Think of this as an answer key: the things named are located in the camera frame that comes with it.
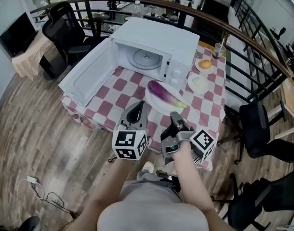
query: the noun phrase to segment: shoe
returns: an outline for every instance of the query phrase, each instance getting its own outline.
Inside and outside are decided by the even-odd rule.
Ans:
[[[152,162],[147,161],[142,168],[142,171],[144,170],[147,170],[149,173],[153,173],[153,171],[155,170],[155,166]]]

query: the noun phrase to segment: wooden floor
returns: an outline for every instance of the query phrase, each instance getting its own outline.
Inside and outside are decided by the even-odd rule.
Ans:
[[[17,187],[21,179],[34,176],[42,184],[46,194],[61,195],[66,208],[80,213],[89,195],[110,167],[112,134],[108,131],[90,131],[77,124],[63,108],[62,92],[56,81],[42,78],[31,81],[15,76],[1,102],[0,110],[0,225],[12,224],[18,218]],[[265,100],[267,109],[278,104],[279,91]],[[272,134],[294,125],[290,117],[285,124],[280,121],[272,127]],[[223,123],[221,136],[233,135],[230,126]],[[285,138],[294,142],[294,134]],[[265,156],[253,160],[244,155],[243,161],[234,165],[238,144],[229,142],[216,149],[214,170],[201,172],[211,195],[217,199],[232,197],[229,175],[234,172],[240,182],[253,182],[264,177],[276,180],[293,170],[293,166],[276,158]],[[140,166],[146,160],[163,167],[160,155],[147,151]],[[134,178],[137,170],[129,176]],[[19,189],[22,209],[21,221],[39,216],[44,231],[57,231],[71,221],[71,216],[38,200],[23,182]],[[220,215],[227,206],[215,204]],[[257,221],[263,225],[272,222],[271,230],[287,224],[293,212],[262,213]]]

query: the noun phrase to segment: water bottle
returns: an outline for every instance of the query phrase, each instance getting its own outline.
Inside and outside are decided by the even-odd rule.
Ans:
[[[143,18],[144,14],[143,14],[143,8],[142,5],[140,4],[139,0],[135,1],[135,5],[132,11],[132,17],[138,17],[138,18]]]

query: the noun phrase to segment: gray shirt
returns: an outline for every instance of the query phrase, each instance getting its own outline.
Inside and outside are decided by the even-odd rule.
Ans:
[[[208,231],[204,214],[169,188],[150,182],[122,189],[120,202],[99,217],[99,231]]]

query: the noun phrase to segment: hand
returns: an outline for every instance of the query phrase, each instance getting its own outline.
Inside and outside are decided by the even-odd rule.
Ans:
[[[187,158],[187,157],[192,158],[190,142],[189,141],[181,141],[179,144],[178,151],[175,153],[172,153],[171,157],[174,159],[174,161],[182,159],[182,158]]]

